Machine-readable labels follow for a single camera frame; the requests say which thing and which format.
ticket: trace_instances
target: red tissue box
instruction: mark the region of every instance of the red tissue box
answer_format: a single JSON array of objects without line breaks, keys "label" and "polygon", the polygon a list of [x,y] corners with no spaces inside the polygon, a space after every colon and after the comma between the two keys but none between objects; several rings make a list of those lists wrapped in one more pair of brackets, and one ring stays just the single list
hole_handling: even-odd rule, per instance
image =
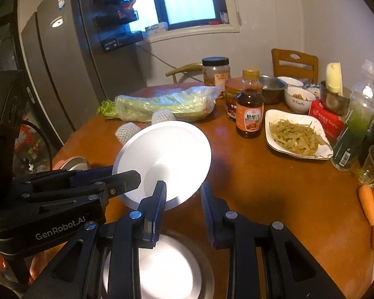
[{"label": "red tissue box", "polygon": [[312,102],[309,116],[318,119],[324,129],[325,135],[331,144],[335,144],[344,125],[342,117],[324,108],[319,99]]}]

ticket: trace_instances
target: glass cup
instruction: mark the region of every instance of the glass cup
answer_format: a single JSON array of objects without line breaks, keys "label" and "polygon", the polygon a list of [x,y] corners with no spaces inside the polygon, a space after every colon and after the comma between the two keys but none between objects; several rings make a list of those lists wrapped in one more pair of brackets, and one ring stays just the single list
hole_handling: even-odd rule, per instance
[{"label": "glass cup", "polygon": [[369,147],[369,154],[361,168],[359,178],[362,184],[374,183],[374,145]]}]

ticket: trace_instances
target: metal container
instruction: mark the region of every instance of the metal container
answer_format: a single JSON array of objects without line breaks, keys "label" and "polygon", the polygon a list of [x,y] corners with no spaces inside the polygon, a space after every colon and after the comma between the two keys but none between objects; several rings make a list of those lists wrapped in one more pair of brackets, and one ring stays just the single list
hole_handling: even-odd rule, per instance
[{"label": "metal container", "polygon": [[72,171],[72,170],[88,170],[90,169],[90,165],[87,162],[86,159],[80,157],[80,156],[75,156],[71,157],[67,160],[61,160],[59,161],[55,166],[54,170],[60,170],[60,169],[66,169],[67,171]]},{"label": "metal container", "polygon": [[276,104],[283,100],[287,83],[277,77],[261,75],[259,78],[263,85],[264,104]]},{"label": "metal container", "polygon": [[325,86],[325,81],[320,83],[320,100],[328,111],[345,116],[348,113],[351,91],[343,88],[343,96],[332,93]]}]

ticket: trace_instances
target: human hand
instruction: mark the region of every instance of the human hand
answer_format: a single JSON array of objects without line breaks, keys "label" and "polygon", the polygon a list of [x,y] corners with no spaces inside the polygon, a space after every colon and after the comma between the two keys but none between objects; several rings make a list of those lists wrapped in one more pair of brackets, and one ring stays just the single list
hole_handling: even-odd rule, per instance
[{"label": "human hand", "polygon": [[[29,285],[31,285],[43,269],[47,266],[47,258],[44,252],[36,254],[32,259],[29,269]],[[0,272],[5,272],[10,268],[8,262],[0,255]]]}]

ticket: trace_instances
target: bottle label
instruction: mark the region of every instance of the bottle label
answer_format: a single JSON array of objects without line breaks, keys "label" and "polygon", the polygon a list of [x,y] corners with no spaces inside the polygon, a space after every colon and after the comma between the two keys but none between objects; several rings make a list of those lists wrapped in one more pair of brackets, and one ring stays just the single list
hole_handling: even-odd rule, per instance
[{"label": "bottle label", "polygon": [[348,151],[346,151],[346,152],[343,154],[341,160],[339,161],[339,166],[344,167],[344,166],[346,165],[346,163],[348,163],[348,160],[349,160],[350,157],[351,157],[351,155],[349,154]]},{"label": "bottle label", "polygon": [[244,132],[257,132],[262,127],[264,106],[248,108],[237,104],[236,125]]},{"label": "bottle label", "polygon": [[219,73],[214,75],[214,84],[215,86],[221,85],[222,91],[224,91],[224,84],[230,78],[230,73]]}]

